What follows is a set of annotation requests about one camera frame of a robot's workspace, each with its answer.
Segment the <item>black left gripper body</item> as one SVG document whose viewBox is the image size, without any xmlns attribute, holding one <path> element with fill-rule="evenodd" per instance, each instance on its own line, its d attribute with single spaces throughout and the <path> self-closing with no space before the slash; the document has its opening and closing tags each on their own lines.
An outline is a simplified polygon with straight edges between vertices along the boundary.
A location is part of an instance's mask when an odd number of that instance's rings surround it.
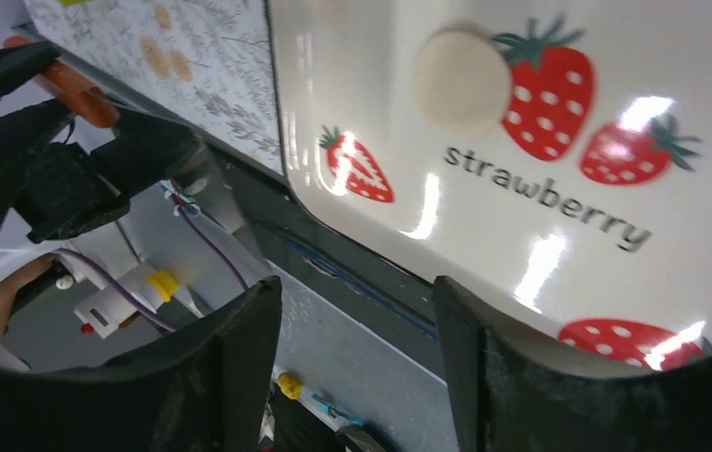
<svg viewBox="0 0 712 452">
<path fill-rule="evenodd" d="M 9 210 L 34 244 L 67 240 L 127 214 L 132 197 L 170 178 L 199 148 L 188 127 L 125 111 L 91 152 L 56 136 L 75 115 L 57 100 L 0 118 L 0 232 Z"/>
</svg>

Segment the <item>metal scraper orange handle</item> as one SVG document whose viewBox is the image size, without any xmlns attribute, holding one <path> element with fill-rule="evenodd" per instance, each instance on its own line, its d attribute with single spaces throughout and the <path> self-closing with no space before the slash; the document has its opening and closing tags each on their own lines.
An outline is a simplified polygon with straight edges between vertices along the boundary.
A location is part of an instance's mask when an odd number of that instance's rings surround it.
<svg viewBox="0 0 712 452">
<path fill-rule="evenodd" d="M 97 128 L 109 129 L 121 117 L 121 113 L 97 85 L 58 58 L 32 80 Z"/>
</svg>

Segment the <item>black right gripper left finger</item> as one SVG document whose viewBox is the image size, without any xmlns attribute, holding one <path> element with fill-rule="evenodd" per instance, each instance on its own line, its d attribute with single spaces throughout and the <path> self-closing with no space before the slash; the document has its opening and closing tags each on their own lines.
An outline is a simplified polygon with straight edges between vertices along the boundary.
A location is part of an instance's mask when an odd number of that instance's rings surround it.
<svg viewBox="0 0 712 452">
<path fill-rule="evenodd" d="M 101 366 L 0 368 L 0 451 L 252 451 L 281 322 L 271 276 Z"/>
</svg>

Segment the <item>strawberry pattern rectangular tray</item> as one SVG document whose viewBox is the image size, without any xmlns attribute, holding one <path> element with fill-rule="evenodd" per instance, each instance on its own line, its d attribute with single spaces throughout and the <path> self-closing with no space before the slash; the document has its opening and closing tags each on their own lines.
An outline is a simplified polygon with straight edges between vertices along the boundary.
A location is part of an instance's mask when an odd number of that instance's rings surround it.
<svg viewBox="0 0 712 452">
<path fill-rule="evenodd" d="M 562 344 L 712 353 L 712 1 L 272 1 L 285 173 L 316 219 Z M 484 137 L 411 91 L 431 37 L 506 60 Z"/>
</svg>

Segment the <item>small dough ball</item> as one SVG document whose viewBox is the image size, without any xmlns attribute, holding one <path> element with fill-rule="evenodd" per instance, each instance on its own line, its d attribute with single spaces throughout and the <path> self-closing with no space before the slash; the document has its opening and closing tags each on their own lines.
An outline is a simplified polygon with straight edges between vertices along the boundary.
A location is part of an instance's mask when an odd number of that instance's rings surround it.
<svg viewBox="0 0 712 452">
<path fill-rule="evenodd" d="M 510 104 L 510 68 L 487 37 L 447 29 L 418 51 L 411 91 L 431 125 L 452 137 L 484 137 L 500 125 Z"/>
</svg>

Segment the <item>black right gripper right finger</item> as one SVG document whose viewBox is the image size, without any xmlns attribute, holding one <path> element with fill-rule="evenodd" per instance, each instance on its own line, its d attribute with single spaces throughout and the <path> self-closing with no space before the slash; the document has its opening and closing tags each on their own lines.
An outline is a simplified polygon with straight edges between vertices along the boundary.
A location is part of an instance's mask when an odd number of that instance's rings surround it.
<svg viewBox="0 0 712 452">
<path fill-rule="evenodd" d="M 625 378 L 579 377 L 513 347 L 487 304 L 438 277 L 432 301 L 463 451 L 712 451 L 712 356 Z"/>
</svg>

